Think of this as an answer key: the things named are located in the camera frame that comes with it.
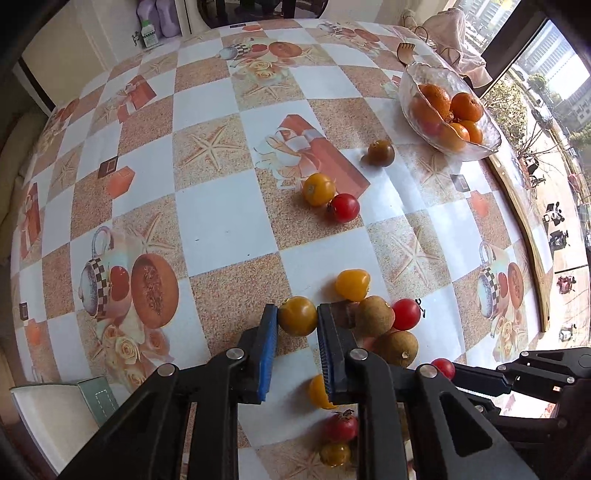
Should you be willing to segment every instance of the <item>checkered tablecloth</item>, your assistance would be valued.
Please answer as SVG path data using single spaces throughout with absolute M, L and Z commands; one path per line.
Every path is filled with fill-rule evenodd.
M 414 365 L 494 367 L 526 349 L 539 318 L 522 235 L 483 162 L 452 172 L 404 119 L 402 41 L 436 59 L 401 27 L 223 27 L 126 60 L 56 109 L 25 179 L 11 261 L 28 380 L 104 375 L 121 403 L 163 362 L 191 367 L 235 345 L 267 302 L 338 300 L 332 284 L 347 268 L 371 274 L 370 294 L 422 300 Z M 368 145 L 384 138 L 395 162 L 368 166 Z M 506 144 L 500 155 L 511 163 Z M 298 189 L 330 169 L 359 196 L 345 225 Z M 142 255 L 158 259 L 160 277 L 144 271 L 135 304 Z M 523 277 L 517 305 L 509 264 Z M 488 318 L 478 285 L 493 277 L 499 314 Z M 319 372 L 316 333 L 281 332 L 267 401 L 239 408 L 248 478 L 354 476 L 314 454 L 310 432 L 329 413 L 303 385 Z

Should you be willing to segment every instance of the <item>building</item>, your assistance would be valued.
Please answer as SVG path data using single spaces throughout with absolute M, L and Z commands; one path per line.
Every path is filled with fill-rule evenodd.
M 473 46 L 482 52 L 507 21 L 517 3 L 519 0 L 460 0 L 455 6 L 466 14 L 468 23 L 478 32 L 477 38 L 469 40 L 473 40 L 476 43 Z
M 517 60 L 528 75 L 542 74 L 550 80 L 574 56 L 573 47 L 552 22 L 546 23 Z
M 591 121 L 591 77 L 554 109 L 558 120 L 570 132 L 581 130 Z
M 478 33 L 476 38 L 468 36 L 477 50 L 484 51 L 518 3 L 519 0 L 460 0 L 456 4 Z M 548 22 L 517 63 L 528 75 L 541 73 L 550 80 L 573 55 L 569 42 L 552 22 Z

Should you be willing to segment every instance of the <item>plastic bottle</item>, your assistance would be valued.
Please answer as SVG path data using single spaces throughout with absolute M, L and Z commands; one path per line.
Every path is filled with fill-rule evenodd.
M 162 38 L 162 30 L 160 29 L 160 17 L 158 16 L 158 9 L 156 8 L 156 0 L 142 0 L 136 10 L 139 22 L 143 25 L 144 21 L 150 22 L 156 30 L 156 36 Z
M 156 36 L 156 29 L 149 20 L 142 21 L 142 38 L 146 48 L 158 45 L 158 37 Z
M 160 16 L 162 34 L 167 38 L 180 35 L 181 25 L 178 22 L 177 7 L 174 0 L 156 0 L 156 8 Z

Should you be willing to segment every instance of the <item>tree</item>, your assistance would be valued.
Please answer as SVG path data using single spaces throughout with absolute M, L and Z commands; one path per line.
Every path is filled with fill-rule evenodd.
M 522 99 L 521 89 L 506 76 L 501 77 L 482 99 L 516 152 L 527 127 L 527 108 Z
M 556 106 L 560 102 L 562 102 L 562 97 L 557 92 L 550 92 L 549 97 L 550 97 L 550 102 L 552 102 L 553 106 Z
M 569 143 L 576 148 L 591 144 L 591 124 L 585 125 L 580 132 L 575 132 L 569 137 Z
M 535 122 L 533 130 L 528 131 L 524 93 L 510 78 L 502 76 L 486 93 L 482 103 L 501 127 L 517 158 L 523 158 L 526 153 L 543 155 L 557 151 L 555 144 L 546 150 L 534 151 L 535 143 L 542 136 L 543 130 Z
M 541 93 L 546 90 L 546 78 L 541 73 L 534 73 L 527 79 L 530 88 L 536 93 Z

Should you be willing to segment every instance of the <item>glass bowl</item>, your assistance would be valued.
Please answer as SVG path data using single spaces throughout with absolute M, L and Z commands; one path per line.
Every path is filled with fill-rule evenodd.
M 419 85 L 425 83 L 442 87 L 450 98 L 460 92 L 474 95 L 466 82 L 453 70 L 419 62 L 409 64 L 400 80 L 398 98 L 402 112 L 415 132 L 451 160 L 480 160 L 498 151 L 502 136 L 486 109 L 483 109 L 484 114 L 476 122 L 482 130 L 482 145 L 462 140 L 418 89 Z

